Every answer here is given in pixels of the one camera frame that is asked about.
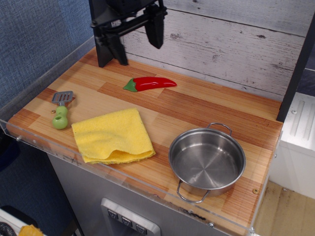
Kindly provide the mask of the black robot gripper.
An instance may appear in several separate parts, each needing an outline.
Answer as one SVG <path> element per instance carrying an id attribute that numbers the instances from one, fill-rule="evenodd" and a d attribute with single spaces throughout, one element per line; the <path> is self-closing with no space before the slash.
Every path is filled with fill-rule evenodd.
<path id="1" fill-rule="evenodd" d="M 145 28 L 151 45 L 157 49 L 162 47 L 167 15 L 162 0 L 106 0 L 106 3 L 106 10 L 91 27 L 99 30 L 96 38 L 106 39 L 107 47 L 121 65 L 128 65 L 128 61 L 120 37 L 140 27 Z"/>

